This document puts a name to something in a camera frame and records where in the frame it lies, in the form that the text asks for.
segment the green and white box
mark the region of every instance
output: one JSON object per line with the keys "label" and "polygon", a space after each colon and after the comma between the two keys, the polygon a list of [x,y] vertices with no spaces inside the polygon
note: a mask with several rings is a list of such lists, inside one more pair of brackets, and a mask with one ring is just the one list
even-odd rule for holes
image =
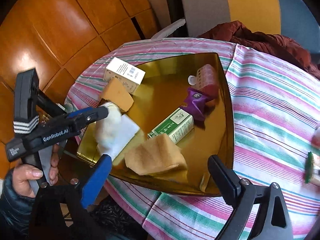
{"label": "green and white box", "polygon": [[192,115],[181,108],[178,108],[148,133],[148,137],[152,138],[159,134],[166,133],[169,135],[170,139],[177,144],[193,129],[193,127],[194,123]]}

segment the sponge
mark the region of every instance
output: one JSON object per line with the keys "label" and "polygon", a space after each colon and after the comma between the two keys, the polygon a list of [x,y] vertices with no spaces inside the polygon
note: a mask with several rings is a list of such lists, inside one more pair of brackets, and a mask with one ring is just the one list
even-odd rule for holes
{"label": "sponge", "polygon": [[133,99],[122,83],[113,78],[100,94],[100,99],[115,103],[122,112],[127,112],[133,104]]}
{"label": "sponge", "polygon": [[125,165],[138,175],[187,169],[180,150],[170,137],[163,133],[128,151],[124,156]]}

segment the pink striped fabric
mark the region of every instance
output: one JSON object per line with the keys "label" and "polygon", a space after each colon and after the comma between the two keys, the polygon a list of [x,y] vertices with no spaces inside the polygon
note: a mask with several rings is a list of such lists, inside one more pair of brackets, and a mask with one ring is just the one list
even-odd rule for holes
{"label": "pink striped fabric", "polygon": [[[303,239],[320,207],[320,190],[304,184],[311,140],[320,123],[320,83],[295,66],[233,43],[193,38],[124,44],[89,66],[70,89],[75,109],[97,106],[106,85],[106,65],[119,57],[133,65],[189,53],[217,52],[228,81],[235,123],[234,170],[257,185],[277,182],[283,191],[295,239]],[[188,197],[138,187],[109,177],[110,195],[155,239],[214,239],[232,208],[221,197]],[[246,239],[258,207],[252,209]]]}

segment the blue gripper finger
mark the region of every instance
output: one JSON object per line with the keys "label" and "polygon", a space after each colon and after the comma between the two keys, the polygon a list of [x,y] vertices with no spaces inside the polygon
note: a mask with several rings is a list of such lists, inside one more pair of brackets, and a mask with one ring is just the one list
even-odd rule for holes
{"label": "blue gripper finger", "polygon": [[94,203],[112,168],[109,155],[103,154],[93,167],[94,172],[82,188],[81,204],[83,208]]}

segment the gold tray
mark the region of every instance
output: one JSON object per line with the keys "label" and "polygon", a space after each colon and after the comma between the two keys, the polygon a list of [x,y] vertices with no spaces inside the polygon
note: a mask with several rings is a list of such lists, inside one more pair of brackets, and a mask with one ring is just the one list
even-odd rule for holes
{"label": "gold tray", "polygon": [[[188,172],[171,171],[159,176],[139,176],[127,168],[124,154],[147,139],[146,134],[168,117],[187,97],[188,76],[197,69],[212,65],[218,73],[220,96],[215,108],[207,114],[204,127],[195,126],[177,145],[182,149]],[[169,57],[137,66],[146,72],[133,96],[134,104],[126,113],[140,131],[113,161],[111,176],[129,183],[171,194],[217,196],[220,194],[212,178],[205,192],[199,188],[208,175],[207,160],[217,154],[228,168],[233,166],[234,126],[231,98],[217,53],[188,54]],[[90,124],[80,142],[77,155],[94,165],[100,158],[93,137],[95,123]]]}

